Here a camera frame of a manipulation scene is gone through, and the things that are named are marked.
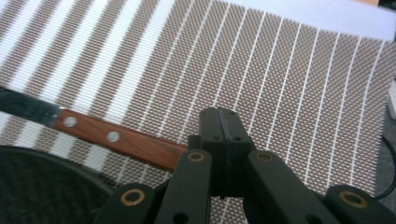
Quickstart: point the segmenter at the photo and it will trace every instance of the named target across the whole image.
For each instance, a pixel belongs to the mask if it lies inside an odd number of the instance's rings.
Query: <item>woven placemat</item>
[[[221,1],[31,0],[0,10],[3,87],[182,144],[200,110],[226,107],[309,188],[374,192],[392,43]],[[0,144],[76,161],[114,185],[170,176],[0,116]],[[244,221],[241,200],[212,200],[213,223]]]

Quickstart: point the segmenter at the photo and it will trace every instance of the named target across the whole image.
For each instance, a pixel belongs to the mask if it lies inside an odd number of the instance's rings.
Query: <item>striped placemat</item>
[[[183,144],[200,110],[230,108],[309,188],[374,192],[392,43],[209,0],[9,0],[0,13],[0,86]],[[170,176],[3,113],[0,144],[113,184]],[[213,223],[244,221],[241,200],[212,200]]]

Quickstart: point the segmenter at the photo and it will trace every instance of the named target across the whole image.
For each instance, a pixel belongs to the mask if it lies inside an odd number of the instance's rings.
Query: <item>knife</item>
[[[87,142],[173,171],[186,146],[64,109],[0,87],[0,111],[28,119]]]

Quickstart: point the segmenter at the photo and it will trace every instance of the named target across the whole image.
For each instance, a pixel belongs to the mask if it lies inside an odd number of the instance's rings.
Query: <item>black cable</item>
[[[388,141],[387,138],[385,138],[384,135],[382,135],[382,141],[385,143],[385,145],[387,145],[387,148],[390,152],[390,154],[392,155],[392,160],[393,160],[393,169],[394,171],[394,176],[393,176],[393,181],[392,184],[390,184],[389,188],[387,190],[385,190],[383,193],[375,196],[375,199],[379,200],[379,199],[383,199],[385,197],[387,197],[388,195],[390,195],[393,190],[396,188],[396,152],[395,149],[393,148],[393,146],[390,144],[390,142]]]

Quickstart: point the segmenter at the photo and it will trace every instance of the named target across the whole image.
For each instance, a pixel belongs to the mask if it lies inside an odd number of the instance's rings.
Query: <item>wooden knife handle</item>
[[[54,128],[168,171],[175,170],[179,156],[186,150],[171,141],[68,109],[62,110]]]

